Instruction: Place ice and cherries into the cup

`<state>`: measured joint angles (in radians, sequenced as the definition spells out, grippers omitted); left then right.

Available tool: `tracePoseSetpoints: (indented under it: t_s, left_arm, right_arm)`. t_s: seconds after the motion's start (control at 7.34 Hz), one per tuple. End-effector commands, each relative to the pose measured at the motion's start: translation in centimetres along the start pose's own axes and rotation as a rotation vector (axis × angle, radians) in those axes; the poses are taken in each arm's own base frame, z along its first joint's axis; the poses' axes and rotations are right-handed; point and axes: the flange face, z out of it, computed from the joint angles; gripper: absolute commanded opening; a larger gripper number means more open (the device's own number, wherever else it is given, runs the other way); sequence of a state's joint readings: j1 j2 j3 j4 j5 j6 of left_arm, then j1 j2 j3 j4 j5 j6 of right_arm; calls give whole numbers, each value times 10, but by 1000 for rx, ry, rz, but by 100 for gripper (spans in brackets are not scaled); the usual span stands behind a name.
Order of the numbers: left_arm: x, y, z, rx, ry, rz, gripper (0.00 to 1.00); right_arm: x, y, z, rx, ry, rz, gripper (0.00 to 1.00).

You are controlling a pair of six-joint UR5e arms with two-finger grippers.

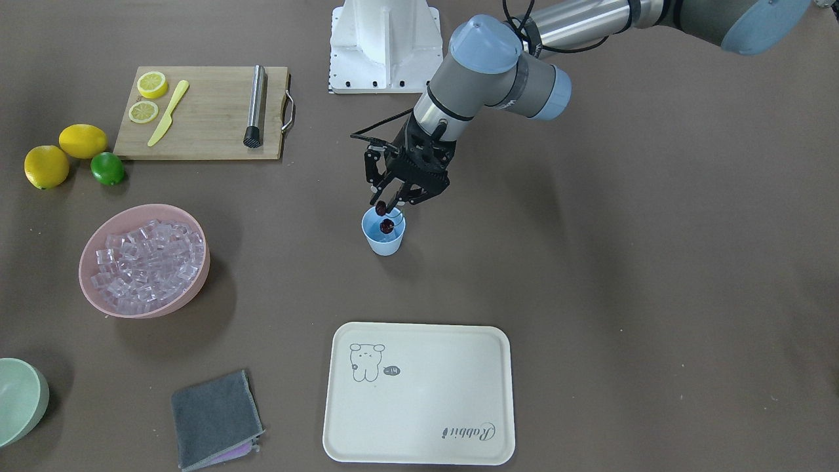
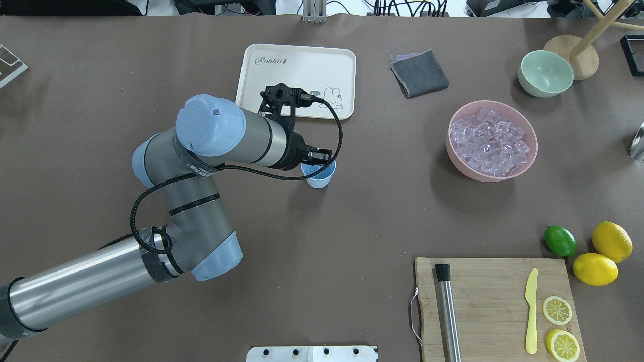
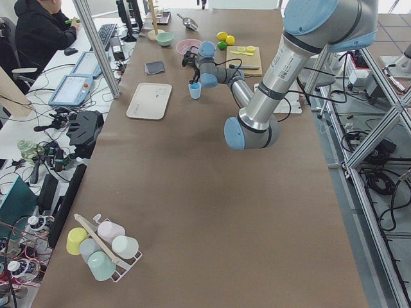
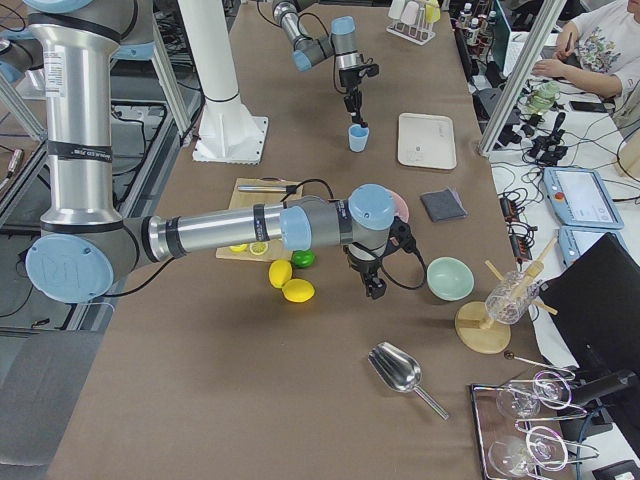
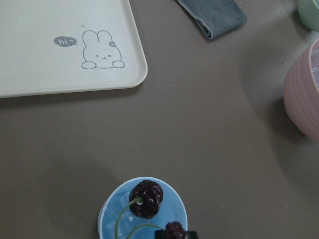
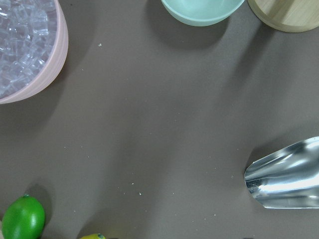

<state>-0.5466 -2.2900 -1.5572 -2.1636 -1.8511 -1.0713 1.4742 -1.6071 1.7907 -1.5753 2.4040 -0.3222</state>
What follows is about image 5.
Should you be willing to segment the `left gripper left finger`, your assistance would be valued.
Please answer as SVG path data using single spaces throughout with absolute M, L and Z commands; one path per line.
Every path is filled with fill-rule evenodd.
M 165 230 L 156 230 L 154 239 L 166 239 L 166 231 Z

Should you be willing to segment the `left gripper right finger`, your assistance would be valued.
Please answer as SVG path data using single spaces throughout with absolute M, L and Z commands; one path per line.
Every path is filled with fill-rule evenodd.
M 196 231 L 188 231 L 187 239 L 198 239 L 198 234 Z

